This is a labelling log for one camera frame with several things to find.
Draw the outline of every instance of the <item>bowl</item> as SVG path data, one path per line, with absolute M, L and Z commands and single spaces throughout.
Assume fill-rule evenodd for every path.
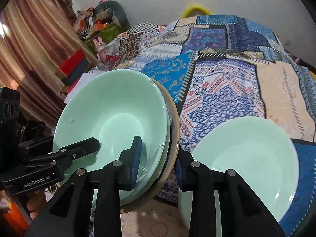
M 53 152 L 90 137 L 100 141 L 97 153 L 73 161 L 65 171 L 67 180 L 78 168 L 93 171 L 117 160 L 134 136 L 140 136 L 143 147 L 135 189 L 141 190 L 161 159 L 167 128 L 166 104 L 153 81 L 138 71 L 113 70 L 87 83 L 67 104 L 56 126 Z M 120 199 L 134 190 L 120 191 Z
M 163 168 L 165 161 L 167 159 L 168 149 L 169 149 L 169 145 L 170 145 L 170 131 L 171 131 L 170 130 L 170 119 L 168 117 L 168 130 L 167 130 L 167 136 L 166 136 L 166 141 L 165 141 L 165 147 L 163 148 L 162 156 L 161 156 L 160 161 L 156 167 L 155 172 L 153 173 L 153 175 L 151 176 L 149 181 L 146 183 L 146 185 L 142 189 L 138 189 L 141 187 L 140 185 L 138 185 L 135 187 L 135 190 L 129 196 L 120 200 L 121 205 L 125 205 L 129 202 L 132 202 L 133 200 L 135 200 L 136 198 L 138 198 L 142 194 L 144 194 L 150 188 L 150 186 L 154 183 L 154 181 L 159 177 L 159 175 L 161 174 L 162 168 Z
M 296 149 L 269 119 L 231 119 L 209 132 L 192 156 L 212 170 L 236 170 L 278 222 L 294 199 L 299 176 Z M 192 192 L 179 192 L 179 209 L 189 227 Z
M 169 149 L 167 153 L 167 158 L 165 161 L 165 164 L 162 168 L 161 174 L 159 175 L 158 179 L 154 181 L 154 183 L 149 187 L 149 189 L 144 192 L 141 196 L 133 200 L 132 202 L 129 202 L 125 205 L 120 206 L 120 213 L 127 213 L 130 211 L 134 211 L 144 204 L 146 202 L 150 201 L 163 187 L 165 182 L 168 180 L 168 177 L 170 176 L 170 173 L 173 169 L 173 166 L 175 164 L 179 145 L 180 145 L 180 122 L 179 122 L 179 115 L 177 112 L 176 105 L 174 104 L 174 101 L 171 97 L 171 95 L 168 93 L 166 88 L 164 88 L 159 82 L 152 79 L 154 83 L 159 87 L 163 97 L 165 98 L 166 106 L 168 108 L 168 112 L 170 115 L 170 142 L 169 142 Z

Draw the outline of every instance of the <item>bowl rim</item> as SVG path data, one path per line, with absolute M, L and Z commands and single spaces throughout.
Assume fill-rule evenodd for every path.
M 160 88 L 152 81 L 152 79 L 149 78 L 148 76 L 146 76 L 145 74 L 143 74 L 139 71 L 131 70 L 131 69 L 119 69 L 119 70 L 120 70 L 120 72 L 125 71 L 125 72 L 128 72 L 129 74 L 135 74 L 135 75 L 141 76 L 141 77 L 143 77 L 143 79 L 148 79 L 155 86 L 154 90 L 155 90 L 157 96 L 160 98 L 161 104 L 163 104 L 163 108 L 164 108 L 163 109 L 163 117 L 165 118 L 164 125 L 162 126 L 164 128 L 163 130 L 164 130 L 165 134 L 164 134 L 163 140 L 161 140 L 162 145 L 161 145 L 161 148 L 159 149 L 159 153 L 156 156 L 157 158 L 159 156 L 161 157 L 165 143 L 166 143 L 167 128 L 169 127 L 168 126 L 168 119 L 167 119 L 167 117 L 169 117 L 169 115 L 168 115 L 168 110 L 167 110 L 167 104 L 166 104 L 166 101 L 163 97 L 163 94 L 160 91 Z M 111 70 L 111 71 L 104 72 L 104 73 L 96 76 L 93 80 L 89 81 L 80 90 L 78 90 L 78 92 L 70 99 L 69 103 L 65 106 L 65 108 L 64 108 L 64 110 L 63 110 L 63 112 L 62 112 L 62 114 L 57 122 L 54 138 L 55 138 L 56 134 L 58 133 L 58 129 L 60 128 L 60 127 L 58 127 L 60 119 L 62 118 L 63 114 L 65 113 L 67 107 L 69 107 L 74 101 L 76 101 L 78 99 L 78 97 L 80 97 L 80 95 L 84 91 L 84 89 L 87 88 L 86 86 L 92 85 L 94 81 L 96 81 L 98 78 L 103 78 L 105 74 L 109 75 L 109 74 L 113 74 L 113 72 L 116 72 L 115 74 L 118 73 L 117 70 Z M 160 161 L 160 159 L 155 159 L 152 168 L 156 169 L 157 165 L 159 164 L 159 161 Z M 149 176 L 149 173 L 150 173 L 150 177 L 148 178 L 148 180 L 152 177 L 154 172 L 155 172 L 155 170 L 150 170 L 150 172 L 146 173 L 147 177 Z
M 171 122 L 171 136 L 170 136 L 170 153 L 167 156 L 167 159 L 165 161 L 165 169 L 161 172 L 160 178 L 156 180 L 150 188 L 140 197 L 133 200 L 130 203 L 127 203 L 125 205 L 120 206 L 120 213 L 127 213 L 133 210 L 136 210 L 143 206 L 145 203 L 150 201 L 162 188 L 162 186 L 165 184 L 165 182 L 168 180 L 168 177 L 173 169 L 173 166 L 176 162 L 176 158 L 178 155 L 178 150 L 180 146 L 180 121 L 179 121 L 179 115 L 176 108 L 176 105 L 169 94 L 169 92 L 155 79 L 151 79 L 160 89 L 165 102 L 166 106 L 168 108 L 169 114 L 172 118 Z
M 296 151 L 296 148 L 291 140 L 291 138 L 289 137 L 289 135 L 285 132 L 285 130 L 280 127 L 279 125 L 277 125 L 276 123 L 274 123 L 272 120 L 270 119 L 267 119 L 267 118 L 264 118 L 264 117 L 255 117 L 255 116 L 243 116 L 243 117 L 237 117 L 237 118 L 233 118 L 233 119 L 230 119 L 228 121 L 225 121 L 223 122 L 222 124 L 218 125 L 217 127 L 215 127 L 213 130 L 211 130 L 205 137 L 207 137 L 212 131 L 214 131 L 216 128 L 219 128 L 227 123 L 231 123 L 232 121 L 240 121 L 240 120 L 245 120 L 245 119 L 251 119 L 251 120 L 257 120 L 257 121 L 265 121 L 265 122 L 268 122 L 269 124 L 273 124 L 274 126 L 276 126 L 279 130 L 280 130 L 280 134 L 284 135 L 284 137 L 288 138 L 289 139 L 289 142 L 291 143 L 291 148 L 292 150 L 294 151 L 294 156 L 295 156 L 295 168 L 296 168 L 296 174 L 295 174 L 295 192 L 293 193 L 295 195 L 296 193 L 296 190 L 297 190 L 297 186 L 298 186 L 298 182 L 299 182 L 299 172 L 300 172 L 300 167 L 299 167 L 299 160 L 298 160 L 298 155 L 297 155 L 297 151 Z M 194 148 L 194 150 L 192 151 L 192 156 L 194 156 L 194 153 L 196 151 L 196 149 L 199 147 L 200 143 Z M 181 215 L 181 218 L 185 224 L 186 227 L 188 227 L 188 225 L 186 224 L 186 221 L 184 220 L 184 210 L 183 210 L 183 206 L 181 205 L 181 197 L 182 197 L 182 192 L 179 191 L 179 211 L 180 211 L 180 215 Z M 283 215 L 280 217 L 279 221 L 282 220 L 282 218 L 284 217 L 284 215 L 287 213 L 287 211 L 289 210 L 290 208 L 290 205 L 292 204 L 293 200 L 294 199 L 291 199 L 290 202 L 288 203 L 288 206 L 287 206 L 287 209 L 285 210 L 285 212 L 283 213 Z

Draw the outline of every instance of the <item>white wall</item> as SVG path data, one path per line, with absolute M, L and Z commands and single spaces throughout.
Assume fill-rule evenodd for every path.
M 79 6 L 76 0 L 72 0 L 72 8 L 74 9 L 75 14 L 78 16 L 77 11 L 81 10 L 81 6 Z
M 271 28 L 287 50 L 316 66 L 316 25 L 300 0 L 116 0 L 131 26 L 142 21 L 168 24 L 181 17 L 190 3 L 200 3 L 213 14 L 235 14 Z M 75 0 L 81 9 L 95 7 L 99 0 Z

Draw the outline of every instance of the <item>bed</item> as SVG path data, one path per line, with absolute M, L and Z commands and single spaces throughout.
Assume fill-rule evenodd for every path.
M 314 215 L 316 85 L 272 30 L 234 15 L 196 16 L 168 26 L 143 22 L 108 44 L 106 53 L 106 66 L 143 72 L 169 91 L 184 150 L 192 152 L 207 133 L 235 117 L 264 117 L 282 127 L 297 150 L 300 174 L 279 223 L 291 236 Z M 177 206 L 173 173 L 155 199 Z

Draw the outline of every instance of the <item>brown satin curtain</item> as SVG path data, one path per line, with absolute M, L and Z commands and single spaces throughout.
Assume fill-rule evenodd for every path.
M 98 63 L 75 33 L 74 16 L 72 0 L 10 0 L 0 14 L 0 87 L 19 91 L 23 114 L 50 128 L 65 106 L 59 65 L 79 48 Z

